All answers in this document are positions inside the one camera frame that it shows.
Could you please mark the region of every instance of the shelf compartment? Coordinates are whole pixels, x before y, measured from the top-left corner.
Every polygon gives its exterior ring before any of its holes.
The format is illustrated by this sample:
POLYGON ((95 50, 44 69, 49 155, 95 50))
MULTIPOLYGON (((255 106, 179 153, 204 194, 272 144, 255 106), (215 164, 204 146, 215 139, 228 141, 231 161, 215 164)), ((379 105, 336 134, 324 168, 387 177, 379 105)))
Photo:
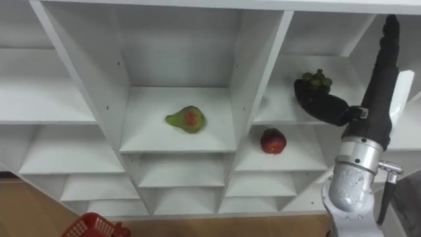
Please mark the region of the shelf compartment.
POLYGON ((262 151, 260 137, 273 126, 253 126, 245 145, 237 153, 236 171, 325 171, 322 149, 312 126, 275 126, 287 140, 279 155, 262 151))
POLYGON ((139 168, 139 187, 224 187, 222 154, 145 154, 139 168))
POLYGON ((90 201, 87 212, 98 213, 103 217, 137 217, 148 215, 140 199, 90 201))
POLYGON ((290 173, 255 172, 234 174, 225 196, 228 198, 296 195, 293 177, 290 173))
POLYGON ((61 201, 139 199, 129 178, 122 174, 72 174, 66 179, 61 201))
POLYGON ((300 107, 293 88, 296 79, 305 72, 316 73, 318 68, 333 80, 332 95, 350 105, 361 103, 365 89, 348 58, 280 55, 253 124, 323 124, 300 107))
POLYGON ((221 88, 132 88, 120 151, 235 151, 229 90, 221 88), (193 105, 206 118, 205 127, 188 134, 165 122, 165 116, 193 105))
POLYGON ((20 174, 123 173, 96 125, 40 126, 20 174))
POLYGON ((53 49, 0 49, 0 124, 95 124, 53 49))
POLYGON ((326 209, 322 202, 322 185, 314 184, 297 196, 282 209, 282 212, 323 211, 326 209))
POLYGON ((154 197, 154 215, 213 214, 220 188, 154 188, 147 189, 154 197))
POLYGON ((277 211, 276 197, 226 197, 219 213, 271 213, 277 211))

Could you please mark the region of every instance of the silver cylinder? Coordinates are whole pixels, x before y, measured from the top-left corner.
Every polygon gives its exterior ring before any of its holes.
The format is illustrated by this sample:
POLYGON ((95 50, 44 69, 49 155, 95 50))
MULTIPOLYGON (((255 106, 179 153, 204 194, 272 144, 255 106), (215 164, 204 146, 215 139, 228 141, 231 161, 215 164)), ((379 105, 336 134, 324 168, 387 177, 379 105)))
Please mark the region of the silver cylinder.
POLYGON ((352 212, 364 205, 382 153, 379 144, 365 138, 342 140, 329 189, 329 197, 338 209, 352 212))
POLYGON ((357 211, 364 205, 367 193, 371 192, 373 180, 374 175, 366 169, 348 163, 337 163, 329 197, 338 209, 357 211))
POLYGON ((377 174, 383 147, 366 138, 347 137, 342 140, 336 162, 346 162, 377 174))

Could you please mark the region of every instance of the white wall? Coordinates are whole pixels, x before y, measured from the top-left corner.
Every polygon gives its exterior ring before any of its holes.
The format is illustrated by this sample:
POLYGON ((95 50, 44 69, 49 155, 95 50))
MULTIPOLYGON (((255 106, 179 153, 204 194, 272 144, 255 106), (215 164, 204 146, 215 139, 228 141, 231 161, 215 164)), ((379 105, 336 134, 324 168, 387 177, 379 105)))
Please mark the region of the white wall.
POLYGON ((131 5, 113 10, 133 86, 228 87, 240 10, 131 5))
POLYGON ((28 1, 0 1, 0 48, 52 49, 28 1))

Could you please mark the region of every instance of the plastic basket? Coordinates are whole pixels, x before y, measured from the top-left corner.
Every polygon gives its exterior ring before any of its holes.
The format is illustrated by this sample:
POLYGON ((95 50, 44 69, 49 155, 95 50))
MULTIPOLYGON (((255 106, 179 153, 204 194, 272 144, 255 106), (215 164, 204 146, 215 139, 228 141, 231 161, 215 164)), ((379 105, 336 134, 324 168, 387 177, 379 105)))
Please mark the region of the plastic basket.
POLYGON ((130 237, 130 230, 107 221, 97 213, 86 213, 79 217, 61 237, 130 237))

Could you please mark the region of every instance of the white shelf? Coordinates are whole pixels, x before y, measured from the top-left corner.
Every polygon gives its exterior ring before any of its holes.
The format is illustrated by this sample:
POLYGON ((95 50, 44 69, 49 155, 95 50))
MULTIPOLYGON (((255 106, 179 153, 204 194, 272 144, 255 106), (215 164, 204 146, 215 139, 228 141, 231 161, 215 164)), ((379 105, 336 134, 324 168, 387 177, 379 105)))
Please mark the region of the white shelf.
POLYGON ((316 73, 318 68, 332 79, 332 95, 346 100, 349 105, 361 103, 364 88, 348 58, 280 55, 253 124, 323 124, 299 106, 293 86, 305 72, 316 73))
POLYGON ((123 173, 96 125, 41 126, 20 174, 123 173))
POLYGON ((276 197, 226 197, 219 213, 278 212, 276 197))
POLYGON ((389 151, 415 151, 421 150, 421 99, 409 103, 398 120, 396 128, 391 135, 389 151))
POLYGON ((292 175, 281 172, 234 174, 226 197, 296 196, 292 175))
POLYGON ((95 212, 103 217, 136 217, 148 215, 140 199, 90 201, 86 212, 95 212))
POLYGON ((212 214, 220 196, 214 188, 165 188, 155 191, 154 215, 212 214))
POLYGON ((294 11, 332 11, 341 13, 382 13, 382 14, 420 14, 421 3, 414 0, 314 0, 311 2, 304 0, 279 0, 256 2, 253 0, 226 1, 187 1, 173 0, 171 2, 158 0, 150 2, 148 0, 94 0, 93 3, 115 3, 129 5, 157 5, 173 7, 206 7, 206 8, 235 8, 235 9, 270 9, 294 11))
POLYGON ((0 49, 0 124, 95 124, 57 52, 0 49))
POLYGON ((306 189, 282 209, 287 211, 326 211, 322 202, 322 185, 315 184, 306 189))
POLYGON ((129 178, 122 174, 72 174, 66 179, 61 201, 139 199, 129 178))
POLYGON ((132 88, 124 123, 122 153, 235 151, 228 89, 132 88), (206 118, 205 127, 188 134, 165 123, 166 115, 193 105, 206 118))
POLYGON ((245 145, 237 153, 240 157, 236 171, 324 171, 328 167, 313 127, 275 126, 287 140, 285 149, 279 155, 262 151, 260 137, 273 128, 253 126, 245 145))
POLYGON ((144 155, 139 187, 224 187, 222 154, 144 155))

